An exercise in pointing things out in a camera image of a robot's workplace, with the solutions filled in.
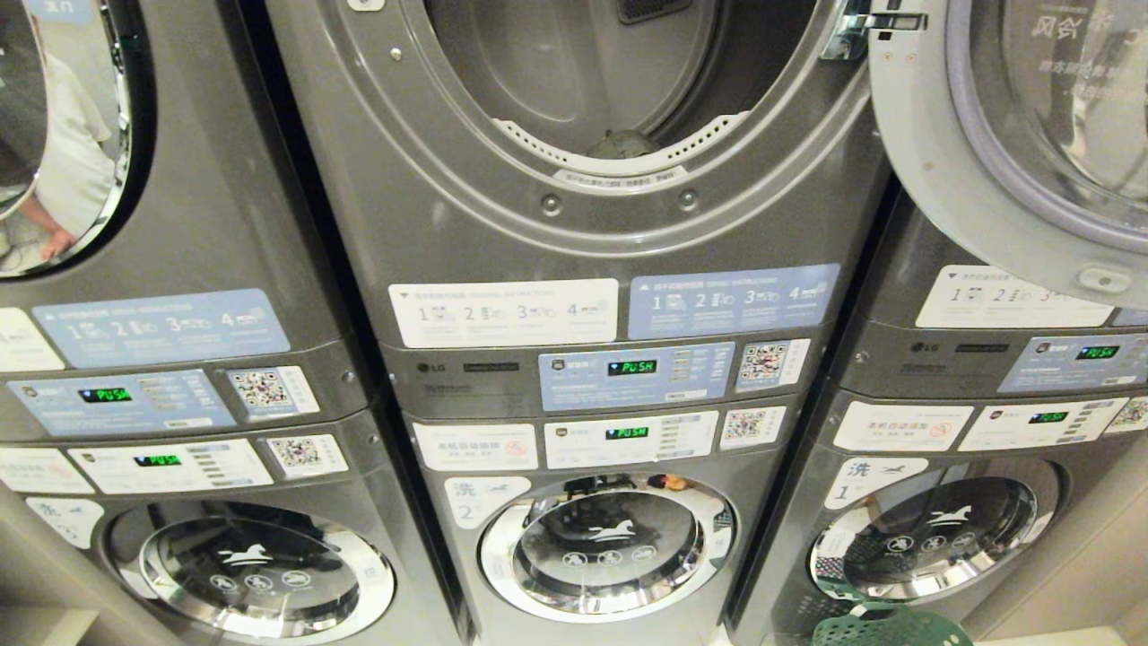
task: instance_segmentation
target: dryer vent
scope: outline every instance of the dryer vent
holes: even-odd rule
[[[693,0],[618,0],[618,20],[623,24],[637,24],[681,11]]]

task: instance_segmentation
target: washer label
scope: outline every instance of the washer label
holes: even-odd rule
[[[70,449],[103,493],[212,491],[272,484],[246,439]]]
[[[726,423],[721,430],[720,449],[729,451],[775,443],[777,436],[781,435],[784,421],[784,406],[727,411]]]
[[[534,425],[420,425],[419,453],[435,472],[526,472],[538,468]]]
[[[996,392],[1127,387],[1148,381],[1148,335],[1033,337]]]
[[[338,474],[347,470],[339,442],[331,434],[321,436],[267,438],[267,449],[287,480]]]
[[[1148,397],[1134,397],[1116,414],[1106,434],[1125,434],[1148,429]]]
[[[850,404],[833,444],[848,451],[947,451],[971,406]]]
[[[0,447],[0,481],[26,493],[95,493],[55,449]]]
[[[631,340],[703,337],[820,326],[840,265],[638,275]]]
[[[742,351],[734,392],[753,392],[796,384],[801,378],[809,340],[747,344]]]
[[[917,313],[917,328],[1100,328],[1112,306],[1076,298],[985,264],[949,264]]]
[[[263,289],[42,304],[32,313],[77,368],[287,352]]]
[[[521,476],[489,478],[447,478],[447,500],[455,524],[473,530],[486,522],[503,505],[530,489],[530,481]]]
[[[0,306],[0,373],[63,371],[48,341],[18,306]]]
[[[616,408],[726,397],[732,357],[734,342],[542,355],[542,408]]]
[[[618,338],[618,280],[391,285],[413,349],[592,344]]]
[[[851,458],[825,496],[827,509],[844,509],[870,493],[929,468],[924,458]]]
[[[99,504],[84,498],[29,498],[26,503],[72,547],[92,547],[92,530],[103,516],[103,507]]]
[[[319,412],[319,402],[298,366],[228,371],[227,382],[253,422]]]
[[[1057,404],[985,406],[960,451],[1002,451],[1092,442],[1128,398]]]
[[[53,436],[155,434],[233,427],[203,371],[9,382]]]
[[[709,456],[716,427],[716,411],[546,425],[546,467],[573,469]]]

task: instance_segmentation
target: stacked washer dryer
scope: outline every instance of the stacked washer dryer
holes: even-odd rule
[[[458,644],[238,7],[2,11],[0,478],[188,644]]]
[[[737,646],[861,602],[964,618],[1148,428],[1141,311],[987,265],[900,200],[731,600]]]
[[[831,5],[269,3],[484,643],[719,624],[887,174]]]

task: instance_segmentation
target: green digital display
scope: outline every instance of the green digital display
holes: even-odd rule
[[[629,429],[606,429],[606,439],[628,439],[650,437],[650,427],[631,427]]]
[[[1077,359],[1111,359],[1120,351],[1120,347],[1087,347],[1080,349]]]
[[[183,465],[178,456],[140,456],[135,458],[135,464],[140,467],[173,467]]]
[[[614,361],[607,367],[611,378],[618,375],[649,375],[658,372],[658,363],[649,361]]]
[[[1066,411],[1060,413],[1037,413],[1032,418],[1029,418],[1030,425],[1047,425],[1050,422],[1063,422],[1069,417]]]
[[[79,391],[79,397],[88,404],[132,400],[132,394],[127,389],[87,389]]]

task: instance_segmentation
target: green laundry basket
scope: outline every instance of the green laundry basket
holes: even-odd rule
[[[867,602],[813,631],[813,646],[972,646],[955,623],[934,613],[894,604]]]

